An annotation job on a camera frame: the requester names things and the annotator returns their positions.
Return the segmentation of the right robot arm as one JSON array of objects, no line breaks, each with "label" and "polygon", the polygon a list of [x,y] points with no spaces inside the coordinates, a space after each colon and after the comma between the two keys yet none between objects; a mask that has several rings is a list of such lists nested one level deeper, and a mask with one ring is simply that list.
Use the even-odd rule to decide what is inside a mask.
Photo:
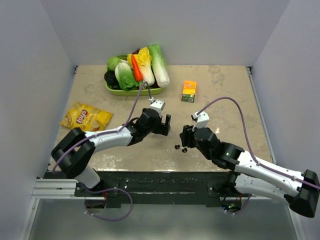
[{"label": "right robot arm", "polygon": [[255,157],[243,148],[220,141],[208,127],[185,125],[179,135],[181,145],[197,148],[214,165],[229,170],[223,192],[258,195],[277,200],[304,217],[313,218],[320,196],[320,182],[312,170],[290,170]]}]

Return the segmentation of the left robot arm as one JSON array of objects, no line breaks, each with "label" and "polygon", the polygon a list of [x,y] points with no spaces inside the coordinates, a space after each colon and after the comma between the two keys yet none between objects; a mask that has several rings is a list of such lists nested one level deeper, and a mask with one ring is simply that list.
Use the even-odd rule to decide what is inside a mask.
[{"label": "left robot arm", "polygon": [[117,128],[103,131],[83,131],[76,127],[56,145],[51,152],[55,164],[68,179],[75,179],[92,196],[99,196],[104,184],[98,173],[88,163],[93,154],[114,147],[126,147],[140,143],[150,133],[167,136],[171,129],[171,115],[162,115],[152,108],[144,108],[140,117],[135,117]]}]

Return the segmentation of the green plastic tray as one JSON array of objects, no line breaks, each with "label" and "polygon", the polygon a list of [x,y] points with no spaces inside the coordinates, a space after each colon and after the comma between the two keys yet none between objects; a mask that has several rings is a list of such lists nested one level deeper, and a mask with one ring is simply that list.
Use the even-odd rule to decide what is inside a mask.
[{"label": "green plastic tray", "polygon": [[[121,96],[121,97],[136,97],[139,93],[139,90],[136,89],[136,90],[130,90],[130,91],[124,91],[124,90],[121,90],[121,89],[112,89],[110,88],[110,86],[108,85],[107,82],[105,82],[105,87],[106,89],[112,94],[112,95],[115,95],[115,96]],[[163,92],[163,88],[151,88],[150,89],[150,93],[151,95],[158,95],[160,94],[161,92]]]}]

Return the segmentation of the orange juice box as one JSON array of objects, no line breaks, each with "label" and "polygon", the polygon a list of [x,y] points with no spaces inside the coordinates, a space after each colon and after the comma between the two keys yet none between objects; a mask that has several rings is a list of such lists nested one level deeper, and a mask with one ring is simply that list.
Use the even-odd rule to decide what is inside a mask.
[{"label": "orange juice box", "polygon": [[196,97],[197,83],[191,80],[185,80],[183,83],[181,101],[194,103]]}]

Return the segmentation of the orange carrot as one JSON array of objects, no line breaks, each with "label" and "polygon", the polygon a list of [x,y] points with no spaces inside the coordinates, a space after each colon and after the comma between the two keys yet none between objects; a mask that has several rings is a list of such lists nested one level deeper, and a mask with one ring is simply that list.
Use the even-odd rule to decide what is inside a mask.
[{"label": "orange carrot", "polygon": [[144,84],[144,77],[139,69],[139,66],[138,66],[138,62],[137,60],[135,59],[135,55],[133,54],[131,56],[131,63],[132,63],[132,67],[133,67],[133,74],[134,74],[134,78],[135,80],[137,81],[138,85],[139,85],[139,88],[140,89],[144,89],[145,87],[143,86]]}]

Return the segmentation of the napa cabbage right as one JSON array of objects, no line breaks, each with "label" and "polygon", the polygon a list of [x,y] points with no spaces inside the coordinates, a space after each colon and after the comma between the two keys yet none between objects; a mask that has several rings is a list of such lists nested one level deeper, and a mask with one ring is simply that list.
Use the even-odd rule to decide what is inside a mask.
[{"label": "napa cabbage right", "polygon": [[170,84],[170,77],[167,70],[167,63],[158,44],[152,44],[147,47],[151,55],[151,67],[155,76],[157,85],[160,88],[166,88]]}]

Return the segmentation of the green white bok choy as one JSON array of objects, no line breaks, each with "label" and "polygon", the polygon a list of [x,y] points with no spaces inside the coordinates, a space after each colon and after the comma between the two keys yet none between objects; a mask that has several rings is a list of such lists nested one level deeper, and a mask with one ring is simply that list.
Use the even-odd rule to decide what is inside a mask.
[{"label": "green white bok choy", "polygon": [[119,63],[116,66],[114,73],[121,90],[131,91],[136,90],[139,87],[139,84],[134,77],[133,71],[127,63]]}]

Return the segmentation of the yellow leaf cabbage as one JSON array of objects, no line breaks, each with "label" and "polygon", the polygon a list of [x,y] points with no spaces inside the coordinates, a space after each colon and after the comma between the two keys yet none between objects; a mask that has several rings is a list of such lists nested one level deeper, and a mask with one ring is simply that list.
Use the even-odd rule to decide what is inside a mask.
[{"label": "yellow leaf cabbage", "polygon": [[155,83],[155,77],[152,71],[152,56],[147,47],[143,47],[139,50],[135,56],[138,68],[143,76],[143,80],[152,86]]}]

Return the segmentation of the yellow chips bag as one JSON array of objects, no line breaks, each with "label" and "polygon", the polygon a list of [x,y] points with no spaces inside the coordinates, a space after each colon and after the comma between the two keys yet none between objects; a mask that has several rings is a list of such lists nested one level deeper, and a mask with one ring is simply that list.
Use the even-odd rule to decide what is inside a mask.
[{"label": "yellow chips bag", "polygon": [[80,128],[84,132],[102,131],[112,116],[111,112],[76,101],[59,125],[68,129]]}]

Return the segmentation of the black toy vegetable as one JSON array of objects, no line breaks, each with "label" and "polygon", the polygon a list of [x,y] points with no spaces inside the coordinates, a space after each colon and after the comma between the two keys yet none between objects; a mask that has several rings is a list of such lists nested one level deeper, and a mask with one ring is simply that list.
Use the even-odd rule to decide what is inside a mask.
[{"label": "black toy vegetable", "polygon": [[107,71],[104,74],[104,80],[110,85],[114,85],[114,84],[118,83],[118,80],[116,78],[116,75],[115,75],[114,71]]}]

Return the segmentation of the round green vegetable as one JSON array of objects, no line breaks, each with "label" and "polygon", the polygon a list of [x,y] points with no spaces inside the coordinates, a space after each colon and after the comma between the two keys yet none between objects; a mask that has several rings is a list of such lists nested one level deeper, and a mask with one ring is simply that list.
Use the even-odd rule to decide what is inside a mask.
[{"label": "round green vegetable", "polygon": [[122,60],[118,57],[118,56],[112,56],[108,59],[107,61],[107,68],[110,70],[110,71],[114,71],[115,68],[117,67],[117,65],[119,63],[121,63]]}]

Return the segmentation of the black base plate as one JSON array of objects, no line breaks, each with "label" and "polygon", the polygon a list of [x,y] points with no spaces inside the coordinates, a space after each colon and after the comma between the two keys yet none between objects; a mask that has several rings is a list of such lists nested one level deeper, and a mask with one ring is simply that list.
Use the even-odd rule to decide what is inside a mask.
[{"label": "black base plate", "polygon": [[76,185],[75,196],[86,199],[104,198],[107,192],[108,208],[119,208],[122,204],[149,205],[204,205],[220,207],[221,201],[230,203],[240,194],[230,183],[234,176],[230,172],[163,172],[163,171],[100,171],[103,185],[87,192]]}]

